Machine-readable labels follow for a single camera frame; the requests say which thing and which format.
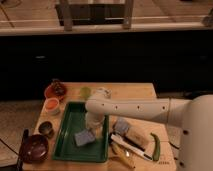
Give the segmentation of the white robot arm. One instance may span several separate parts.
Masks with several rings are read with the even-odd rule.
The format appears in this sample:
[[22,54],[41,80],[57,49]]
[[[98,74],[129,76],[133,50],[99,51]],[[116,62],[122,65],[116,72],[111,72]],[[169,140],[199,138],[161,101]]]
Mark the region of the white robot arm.
[[117,115],[164,123],[182,129],[177,171],[213,171],[213,95],[192,100],[111,99],[100,88],[85,103],[88,120],[98,123],[104,115]]

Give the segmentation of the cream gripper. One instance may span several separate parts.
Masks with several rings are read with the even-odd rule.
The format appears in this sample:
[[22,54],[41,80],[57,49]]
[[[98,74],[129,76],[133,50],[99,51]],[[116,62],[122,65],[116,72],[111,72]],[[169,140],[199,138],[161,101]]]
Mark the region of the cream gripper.
[[89,112],[85,115],[86,128],[90,130],[95,136],[101,136],[103,130],[104,116],[91,114]]

